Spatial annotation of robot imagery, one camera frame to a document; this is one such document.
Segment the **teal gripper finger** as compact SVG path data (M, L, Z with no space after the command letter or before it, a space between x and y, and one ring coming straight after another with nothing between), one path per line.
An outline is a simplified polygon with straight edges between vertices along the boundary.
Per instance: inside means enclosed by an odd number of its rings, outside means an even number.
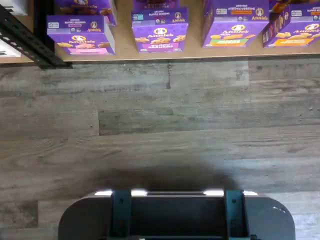
M227 238L248 238L249 227L243 190L224 191Z
M112 196L112 213L109 225L109 238L130 236L132 194L130 190L116 190Z

